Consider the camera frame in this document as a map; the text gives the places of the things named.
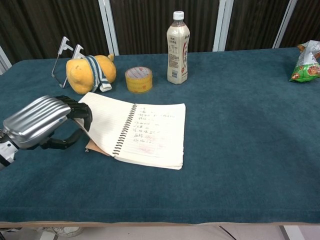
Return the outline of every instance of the striped scarf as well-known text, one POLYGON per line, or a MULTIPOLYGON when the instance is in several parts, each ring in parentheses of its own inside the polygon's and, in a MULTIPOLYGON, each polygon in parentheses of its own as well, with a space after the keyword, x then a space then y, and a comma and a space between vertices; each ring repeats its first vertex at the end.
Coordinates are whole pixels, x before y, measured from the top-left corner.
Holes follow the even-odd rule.
POLYGON ((89 66, 92 71, 93 75, 93 88, 91 92, 95 92, 99 87, 101 92, 106 92, 112 89, 111 84, 109 83, 108 79, 104 75, 98 61, 95 59, 94 56, 89 55, 84 57, 85 60, 89 63, 89 66))

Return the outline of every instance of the teal tablecloth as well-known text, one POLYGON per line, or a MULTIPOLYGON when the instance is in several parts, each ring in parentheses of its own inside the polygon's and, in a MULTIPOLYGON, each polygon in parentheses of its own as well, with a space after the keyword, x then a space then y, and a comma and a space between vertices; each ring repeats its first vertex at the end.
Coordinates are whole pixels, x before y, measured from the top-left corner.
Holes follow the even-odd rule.
MULTIPOLYGON (((86 153, 86 136, 67 150, 21 150, 0 172, 0 222, 320 223, 320 81, 289 82, 298 56, 296 48, 191 53, 182 85, 167 82, 166 54, 115 57, 105 96, 185 103, 182 170, 86 153), (134 66, 152 69, 151 91, 128 92, 124 74, 134 66)), ((82 97, 58 86, 54 61, 22 61, 0 77, 0 120, 43 95, 82 97)))

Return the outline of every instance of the spiral notebook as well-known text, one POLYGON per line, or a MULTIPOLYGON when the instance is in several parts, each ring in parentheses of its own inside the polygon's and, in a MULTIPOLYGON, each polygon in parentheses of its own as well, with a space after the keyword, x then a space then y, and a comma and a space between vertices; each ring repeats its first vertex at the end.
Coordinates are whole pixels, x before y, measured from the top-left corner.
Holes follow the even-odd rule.
POLYGON ((92 92, 79 102, 92 111, 87 134, 104 153, 131 164, 182 168, 185 104, 135 104, 92 92))

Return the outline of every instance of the stuffed toy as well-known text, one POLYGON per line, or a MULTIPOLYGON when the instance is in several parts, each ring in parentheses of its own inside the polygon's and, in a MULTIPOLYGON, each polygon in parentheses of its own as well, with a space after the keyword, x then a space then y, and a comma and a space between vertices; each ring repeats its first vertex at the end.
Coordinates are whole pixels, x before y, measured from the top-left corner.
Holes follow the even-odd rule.
POLYGON ((66 77, 77 94, 95 92, 98 87, 102 92, 108 91, 117 76, 113 61, 113 54, 71 59, 66 63, 66 77))

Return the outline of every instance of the bottle label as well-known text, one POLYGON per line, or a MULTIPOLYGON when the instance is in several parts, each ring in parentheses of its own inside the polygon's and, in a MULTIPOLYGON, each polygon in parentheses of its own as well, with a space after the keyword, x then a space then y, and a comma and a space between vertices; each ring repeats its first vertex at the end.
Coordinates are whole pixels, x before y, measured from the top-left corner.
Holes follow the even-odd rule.
POLYGON ((170 36, 169 39, 169 67, 177 69, 179 68, 179 49, 177 46, 177 38, 170 36))
POLYGON ((187 66, 187 57, 188 57, 188 43, 185 41, 183 44, 183 50, 182 50, 182 60, 184 67, 187 66))

